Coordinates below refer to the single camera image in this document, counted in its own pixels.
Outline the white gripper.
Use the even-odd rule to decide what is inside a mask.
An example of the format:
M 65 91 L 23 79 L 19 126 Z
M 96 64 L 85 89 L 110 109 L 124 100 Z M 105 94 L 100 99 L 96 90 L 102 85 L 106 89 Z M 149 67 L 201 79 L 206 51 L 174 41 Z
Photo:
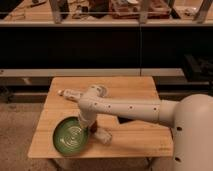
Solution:
M 79 125 L 82 128 L 87 128 L 92 126 L 96 121 L 97 115 L 94 113 L 80 113 L 78 115 Z

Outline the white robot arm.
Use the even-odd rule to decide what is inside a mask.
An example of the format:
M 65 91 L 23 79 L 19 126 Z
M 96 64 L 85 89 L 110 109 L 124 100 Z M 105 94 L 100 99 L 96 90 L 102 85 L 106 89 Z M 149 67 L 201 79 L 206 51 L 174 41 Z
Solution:
M 173 171 L 213 171 L 213 97 L 195 94 L 181 101 L 104 98 L 91 86 L 78 100 L 79 121 L 90 126 L 98 114 L 158 123 L 174 129 Z

